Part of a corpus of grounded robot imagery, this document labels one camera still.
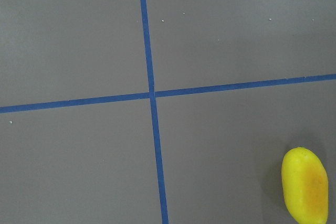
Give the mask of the yellow mango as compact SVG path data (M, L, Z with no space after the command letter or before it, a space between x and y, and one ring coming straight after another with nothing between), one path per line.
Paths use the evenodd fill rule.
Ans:
M297 223L326 223L329 213L327 172L311 150L296 147L282 160L281 180L285 205Z

